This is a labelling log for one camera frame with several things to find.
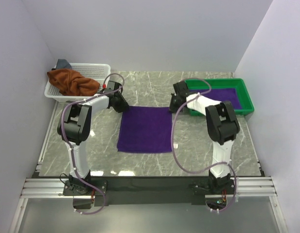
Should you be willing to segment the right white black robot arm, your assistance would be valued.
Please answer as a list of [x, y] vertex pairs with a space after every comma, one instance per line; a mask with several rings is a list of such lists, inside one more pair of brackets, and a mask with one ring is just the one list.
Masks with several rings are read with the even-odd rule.
[[[173, 84], [169, 111], [175, 113], [174, 122], [171, 129], [172, 154], [176, 164], [189, 174], [200, 174], [209, 171], [208, 184], [204, 190], [219, 194], [229, 185], [232, 185], [230, 173], [233, 172], [230, 165], [231, 149], [240, 131], [240, 125], [236, 117], [233, 105], [230, 101], [218, 101], [205, 97], [211, 92], [211, 85], [202, 80], [208, 86], [208, 90], [203, 92], [190, 91], [185, 81]], [[176, 118], [184, 107], [195, 110], [206, 117], [207, 132], [212, 140], [213, 153], [212, 164], [200, 171], [189, 171], [178, 161], [174, 149], [174, 129]]]

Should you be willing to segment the orange brown towel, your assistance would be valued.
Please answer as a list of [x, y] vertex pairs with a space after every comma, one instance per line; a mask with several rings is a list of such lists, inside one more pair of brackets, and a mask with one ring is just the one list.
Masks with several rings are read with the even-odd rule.
[[93, 96], [100, 84], [91, 78], [86, 78], [72, 69], [55, 69], [47, 72], [51, 85], [59, 89], [64, 96]]

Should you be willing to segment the aluminium frame rail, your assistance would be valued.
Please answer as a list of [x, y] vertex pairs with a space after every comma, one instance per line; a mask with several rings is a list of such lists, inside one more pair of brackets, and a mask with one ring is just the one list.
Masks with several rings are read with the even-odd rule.
[[[279, 232], [287, 233], [288, 228], [278, 202], [272, 178], [240, 177], [237, 179], [237, 182], [238, 197], [269, 197]], [[64, 185], [58, 178], [26, 179], [8, 232], [17, 233], [19, 231], [28, 199], [64, 198], [63, 189]]]

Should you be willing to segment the folded purple towel in tray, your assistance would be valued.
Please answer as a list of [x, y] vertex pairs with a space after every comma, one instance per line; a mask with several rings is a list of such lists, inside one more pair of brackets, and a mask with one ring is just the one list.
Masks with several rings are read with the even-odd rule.
[[235, 88], [213, 89], [210, 93], [207, 93], [205, 96], [217, 101], [230, 101], [235, 110], [242, 109]]

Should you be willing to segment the black base beam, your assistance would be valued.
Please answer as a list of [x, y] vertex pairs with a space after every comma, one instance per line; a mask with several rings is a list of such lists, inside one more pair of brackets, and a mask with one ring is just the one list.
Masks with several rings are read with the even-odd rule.
[[87, 202], [74, 201], [77, 209], [121, 204], [174, 204], [206, 205], [207, 195], [231, 195], [234, 192], [230, 176], [215, 179], [211, 176], [178, 177], [90, 177], [83, 184], [77, 178], [65, 181], [63, 195], [88, 198]]

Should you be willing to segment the green plastic tray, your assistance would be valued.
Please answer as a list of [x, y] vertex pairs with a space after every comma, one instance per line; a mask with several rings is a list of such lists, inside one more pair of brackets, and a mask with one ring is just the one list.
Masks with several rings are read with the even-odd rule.
[[252, 104], [250, 95], [247, 91], [246, 85], [242, 79], [206, 79], [207, 83], [201, 80], [192, 79], [185, 81], [188, 89], [191, 91], [197, 91], [204, 93], [208, 91], [209, 85], [213, 89], [223, 89], [223, 88], [235, 88], [237, 91], [238, 99], [242, 106], [241, 110], [235, 110], [237, 115], [246, 116], [254, 112], [254, 106]]

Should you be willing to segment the white plastic basket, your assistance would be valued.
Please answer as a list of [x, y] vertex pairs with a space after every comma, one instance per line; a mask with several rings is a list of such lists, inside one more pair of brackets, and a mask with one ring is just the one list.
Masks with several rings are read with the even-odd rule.
[[[78, 71], [84, 77], [96, 80], [100, 84], [99, 91], [102, 89], [104, 80], [111, 71], [111, 67], [108, 64], [70, 63], [70, 65], [73, 70]], [[46, 83], [44, 95], [57, 102], [80, 101], [89, 98], [89, 96], [64, 96], [49, 81]]]

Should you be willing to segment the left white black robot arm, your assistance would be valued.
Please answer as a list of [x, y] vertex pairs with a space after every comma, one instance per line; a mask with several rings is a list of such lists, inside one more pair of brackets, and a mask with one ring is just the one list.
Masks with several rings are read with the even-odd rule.
[[117, 113], [128, 110], [129, 105], [122, 92], [122, 84], [108, 81], [103, 84], [102, 91], [90, 98], [69, 102], [62, 111], [57, 132], [68, 149], [70, 173], [67, 186], [80, 195], [87, 195], [92, 189], [86, 154], [86, 140], [91, 130], [92, 115], [111, 107]]

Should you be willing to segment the purple towel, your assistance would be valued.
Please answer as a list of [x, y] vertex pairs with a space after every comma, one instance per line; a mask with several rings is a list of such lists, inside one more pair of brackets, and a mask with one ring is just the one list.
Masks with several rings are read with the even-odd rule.
[[117, 149], [125, 153], [168, 153], [172, 114], [167, 107], [131, 106], [122, 114]]
[[242, 109], [235, 88], [213, 89], [210, 93], [207, 93], [205, 96], [217, 101], [230, 101], [235, 110]]

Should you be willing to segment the grey towel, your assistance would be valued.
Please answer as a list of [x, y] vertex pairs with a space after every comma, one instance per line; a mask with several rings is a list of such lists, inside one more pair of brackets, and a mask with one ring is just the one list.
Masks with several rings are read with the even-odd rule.
[[72, 69], [72, 66], [66, 59], [58, 59], [56, 66], [52, 68], [52, 70], [58, 70], [58, 69]]

